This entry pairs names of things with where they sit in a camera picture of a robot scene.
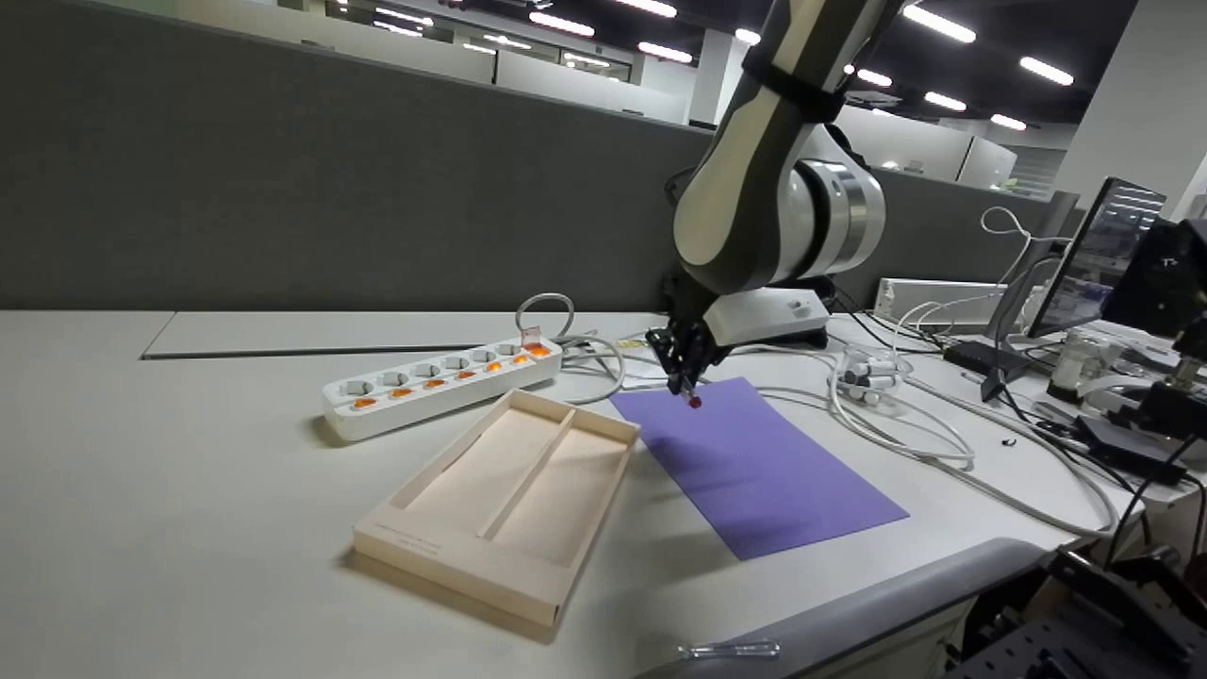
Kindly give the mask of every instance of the computer monitor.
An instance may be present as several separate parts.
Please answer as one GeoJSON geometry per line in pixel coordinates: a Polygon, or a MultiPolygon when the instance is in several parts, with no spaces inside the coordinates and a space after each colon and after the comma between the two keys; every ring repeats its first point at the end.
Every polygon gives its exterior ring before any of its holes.
{"type": "Polygon", "coordinates": [[[1161,213],[1161,194],[1111,176],[1078,233],[1066,249],[1032,335],[1068,332],[1097,320],[1111,291],[1126,278],[1140,238],[1159,223],[1161,213]]]}

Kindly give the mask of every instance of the wooden box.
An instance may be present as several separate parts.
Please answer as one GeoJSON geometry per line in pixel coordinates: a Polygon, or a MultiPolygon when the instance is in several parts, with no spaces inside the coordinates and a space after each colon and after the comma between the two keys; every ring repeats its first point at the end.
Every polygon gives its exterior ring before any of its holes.
{"type": "Polygon", "coordinates": [[[553,640],[634,444],[629,421],[511,391],[356,527],[356,562],[553,640]]]}

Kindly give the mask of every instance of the office room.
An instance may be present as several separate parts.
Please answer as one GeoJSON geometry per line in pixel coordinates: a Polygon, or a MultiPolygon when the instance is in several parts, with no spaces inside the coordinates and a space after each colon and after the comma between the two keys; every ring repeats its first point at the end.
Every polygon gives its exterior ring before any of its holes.
{"type": "Polygon", "coordinates": [[[1201,25],[7,3],[0,675],[1205,675],[1201,25]]]}

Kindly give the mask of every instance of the purple mat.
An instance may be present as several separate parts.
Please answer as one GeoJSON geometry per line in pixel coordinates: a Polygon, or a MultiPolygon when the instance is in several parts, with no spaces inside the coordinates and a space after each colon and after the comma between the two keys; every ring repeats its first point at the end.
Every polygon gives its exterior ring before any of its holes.
{"type": "Polygon", "coordinates": [[[610,403],[707,512],[737,558],[761,558],[886,521],[906,509],[781,418],[752,381],[703,387],[703,409],[673,391],[618,391],[610,403]]]}

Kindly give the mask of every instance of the desk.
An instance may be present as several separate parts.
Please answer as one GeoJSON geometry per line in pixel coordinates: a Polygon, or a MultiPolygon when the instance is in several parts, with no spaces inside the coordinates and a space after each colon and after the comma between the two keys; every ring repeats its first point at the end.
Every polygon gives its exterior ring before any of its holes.
{"type": "MultiPolygon", "coordinates": [[[[649,323],[578,320],[604,335],[649,323]]],[[[336,444],[316,421],[316,387],[398,355],[141,361],[149,347],[405,347],[511,332],[506,313],[0,313],[0,675],[610,679],[654,669],[654,640],[737,636],[993,536],[1071,542],[819,410],[779,403],[910,521],[737,562],[658,462],[637,457],[559,640],[536,645],[345,567],[353,526],[485,410],[336,444]]],[[[784,355],[734,359],[712,376],[824,387],[819,361],[784,355]]],[[[597,387],[568,374],[544,395],[597,387]]],[[[949,410],[981,449],[979,474],[1097,521],[1043,449],[1003,449],[1003,429],[949,410]]]]}

